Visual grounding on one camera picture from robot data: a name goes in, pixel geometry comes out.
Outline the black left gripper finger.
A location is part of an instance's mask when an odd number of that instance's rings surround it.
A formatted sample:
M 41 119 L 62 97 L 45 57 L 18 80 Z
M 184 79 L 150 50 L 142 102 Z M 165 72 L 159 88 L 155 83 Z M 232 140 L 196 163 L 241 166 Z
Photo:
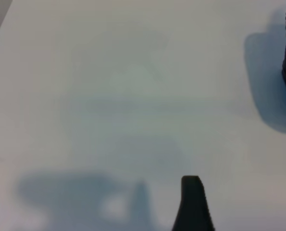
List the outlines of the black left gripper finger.
M 172 229 L 174 231 L 215 230 L 204 186 L 198 176 L 182 177 L 181 201 Z

